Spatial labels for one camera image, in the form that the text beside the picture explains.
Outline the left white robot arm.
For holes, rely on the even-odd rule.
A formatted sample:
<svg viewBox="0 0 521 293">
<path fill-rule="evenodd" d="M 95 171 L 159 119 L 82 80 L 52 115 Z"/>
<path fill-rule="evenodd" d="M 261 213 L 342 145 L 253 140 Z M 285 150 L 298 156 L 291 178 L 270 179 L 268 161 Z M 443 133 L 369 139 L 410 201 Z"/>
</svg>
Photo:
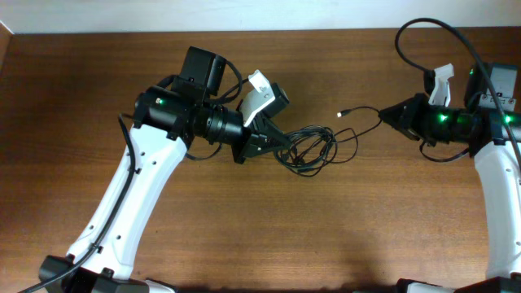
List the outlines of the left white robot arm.
<svg viewBox="0 0 521 293">
<path fill-rule="evenodd" d="M 195 138 L 228 145 L 233 159 L 290 146 L 273 118 L 289 103 L 284 90 L 261 72 L 219 88 L 231 62 L 191 47 L 182 70 L 142 92 L 122 129 L 125 152 L 97 210 L 63 257 L 48 256 L 39 287 L 49 292 L 171 292 L 173 286 L 131 274 L 138 244 L 174 169 Z"/>
</svg>

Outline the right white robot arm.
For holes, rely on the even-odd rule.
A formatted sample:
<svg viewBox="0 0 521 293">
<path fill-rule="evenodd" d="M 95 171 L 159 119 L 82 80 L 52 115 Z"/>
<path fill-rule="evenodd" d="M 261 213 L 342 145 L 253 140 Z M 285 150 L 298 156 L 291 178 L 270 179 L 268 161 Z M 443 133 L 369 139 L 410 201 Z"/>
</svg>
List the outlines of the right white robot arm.
<svg viewBox="0 0 521 293">
<path fill-rule="evenodd" d="M 408 139 L 434 146 L 438 142 L 466 145 L 484 192 L 488 226 L 488 268 L 485 280 L 462 287 L 463 292 L 520 290 L 520 142 L 512 142 L 505 126 L 520 135 L 514 112 L 517 68 L 486 63 L 473 67 L 464 108 L 449 107 L 451 65 L 435 70 L 434 89 L 383 109 L 380 119 Z"/>
</svg>

